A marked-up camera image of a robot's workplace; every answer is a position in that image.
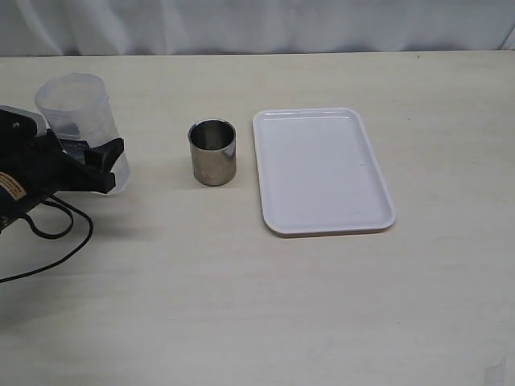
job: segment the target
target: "clear plastic cup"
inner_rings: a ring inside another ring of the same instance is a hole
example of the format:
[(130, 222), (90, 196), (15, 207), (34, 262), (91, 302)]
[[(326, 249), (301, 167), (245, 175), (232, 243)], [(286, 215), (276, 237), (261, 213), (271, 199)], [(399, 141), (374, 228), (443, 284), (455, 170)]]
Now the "clear plastic cup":
[[(85, 148), (120, 137), (104, 82), (98, 76), (73, 73), (50, 79), (35, 94), (35, 104), (64, 149), (79, 161), (84, 160)], [(114, 164), (113, 173), (116, 187), (110, 194), (123, 191), (129, 179), (125, 152)]]

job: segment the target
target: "table surface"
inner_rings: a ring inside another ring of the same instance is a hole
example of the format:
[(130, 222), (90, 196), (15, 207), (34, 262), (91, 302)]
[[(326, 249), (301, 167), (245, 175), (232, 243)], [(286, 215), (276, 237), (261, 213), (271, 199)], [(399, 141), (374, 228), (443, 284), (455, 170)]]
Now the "table surface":
[[(514, 69), (512, 51), (1, 58), (0, 104), (21, 109), (53, 76), (101, 76), (132, 175), (116, 197), (65, 195), (94, 218), (91, 244), (2, 285), (0, 384), (473, 386), (503, 357), (515, 383)], [(398, 221), (278, 238), (252, 117), (326, 106), (363, 117)], [(186, 134), (206, 117), (237, 128), (224, 187), (192, 176)], [(85, 229), (39, 241), (14, 224), (2, 276)]]

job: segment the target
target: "metal cup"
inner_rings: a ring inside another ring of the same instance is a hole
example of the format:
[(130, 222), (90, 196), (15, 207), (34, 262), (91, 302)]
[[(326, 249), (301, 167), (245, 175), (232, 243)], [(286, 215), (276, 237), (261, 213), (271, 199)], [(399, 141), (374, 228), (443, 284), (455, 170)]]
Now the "metal cup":
[(208, 119), (195, 123), (187, 134), (193, 174), (204, 185), (217, 187), (236, 174), (236, 130), (227, 121)]

